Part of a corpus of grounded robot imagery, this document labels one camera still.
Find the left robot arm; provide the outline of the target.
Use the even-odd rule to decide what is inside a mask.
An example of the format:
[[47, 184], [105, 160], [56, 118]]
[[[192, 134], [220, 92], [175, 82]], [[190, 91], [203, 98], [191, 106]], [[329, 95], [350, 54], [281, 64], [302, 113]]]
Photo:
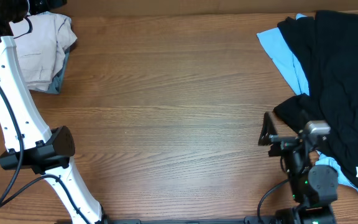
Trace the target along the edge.
[[50, 129], [41, 117], [19, 66], [10, 24], [64, 6], [66, 0], [0, 0], [0, 125], [6, 150], [0, 165], [14, 174], [0, 208], [40, 180], [46, 180], [72, 223], [109, 223], [75, 164], [75, 143], [66, 126]]

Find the beige cotton shorts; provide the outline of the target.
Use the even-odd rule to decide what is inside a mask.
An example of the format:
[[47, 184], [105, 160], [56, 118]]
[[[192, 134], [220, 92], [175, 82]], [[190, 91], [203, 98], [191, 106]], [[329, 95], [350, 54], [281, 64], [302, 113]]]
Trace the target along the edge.
[[17, 45], [17, 56], [27, 87], [47, 90], [62, 69], [65, 51], [77, 40], [71, 18], [45, 12], [27, 16], [10, 27]]

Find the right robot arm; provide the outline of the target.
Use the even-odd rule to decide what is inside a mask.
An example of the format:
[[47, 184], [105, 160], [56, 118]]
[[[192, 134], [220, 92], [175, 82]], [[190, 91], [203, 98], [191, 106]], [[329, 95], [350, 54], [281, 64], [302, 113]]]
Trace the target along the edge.
[[[264, 114], [259, 146], [270, 146], [268, 155], [280, 158], [287, 179], [262, 196], [257, 206], [257, 223], [336, 223], [331, 204], [337, 200], [338, 172], [327, 165], [314, 165], [310, 153], [319, 149], [330, 133], [325, 121], [309, 121], [296, 136], [281, 137], [270, 114]], [[262, 216], [264, 200], [286, 183], [298, 204], [281, 209], [272, 217]]]

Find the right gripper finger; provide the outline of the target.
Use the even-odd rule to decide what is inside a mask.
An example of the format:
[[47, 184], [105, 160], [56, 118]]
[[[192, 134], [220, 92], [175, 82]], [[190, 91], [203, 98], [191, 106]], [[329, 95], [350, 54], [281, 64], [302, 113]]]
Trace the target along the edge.
[[299, 116], [300, 124], [306, 124], [310, 121], [309, 114], [305, 110], [301, 110]]
[[273, 120], [269, 112], [264, 113], [264, 120], [262, 130], [260, 132], [258, 145], [268, 146], [274, 143], [275, 138], [278, 136], [277, 130], [275, 129]]

